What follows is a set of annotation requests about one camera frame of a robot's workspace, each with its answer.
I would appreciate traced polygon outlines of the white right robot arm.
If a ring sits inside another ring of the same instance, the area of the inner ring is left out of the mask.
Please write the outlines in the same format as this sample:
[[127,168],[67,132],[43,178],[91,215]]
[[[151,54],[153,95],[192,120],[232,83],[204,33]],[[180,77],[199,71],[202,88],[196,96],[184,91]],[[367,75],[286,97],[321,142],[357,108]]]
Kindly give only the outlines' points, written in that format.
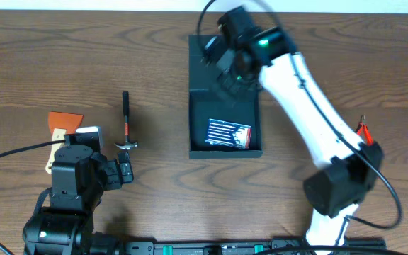
[[203,59],[222,71],[218,86],[229,98],[261,87],[283,108],[307,146],[317,172],[303,189],[313,207],[305,243],[336,254],[349,223],[372,190],[383,151],[365,142],[339,116],[307,68],[305,58],[276,22],[264,30],[241,6],[217,21],[220,35],[198,42]]

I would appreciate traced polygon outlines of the blue precision screwdriver set case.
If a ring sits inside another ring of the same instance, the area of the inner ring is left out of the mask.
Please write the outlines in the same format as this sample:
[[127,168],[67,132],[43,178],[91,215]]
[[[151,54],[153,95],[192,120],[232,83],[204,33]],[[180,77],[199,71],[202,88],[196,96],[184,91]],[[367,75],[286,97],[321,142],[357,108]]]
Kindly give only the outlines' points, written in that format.
[[209,119],[205,141],[210,145],[248,149],[251,142],[251,131],[250,125]]

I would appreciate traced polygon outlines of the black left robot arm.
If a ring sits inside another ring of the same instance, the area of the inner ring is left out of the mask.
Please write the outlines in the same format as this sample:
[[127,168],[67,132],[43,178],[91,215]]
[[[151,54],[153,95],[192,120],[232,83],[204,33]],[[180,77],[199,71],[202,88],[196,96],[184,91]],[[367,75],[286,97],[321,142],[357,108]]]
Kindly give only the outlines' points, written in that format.
[[52,185],[23,228],[24,254],[124,254],[123,241],[94,231],[93,213],[104,192],[133,182],[129,152],[108,159],[97,132],[64,138],[54,154]]

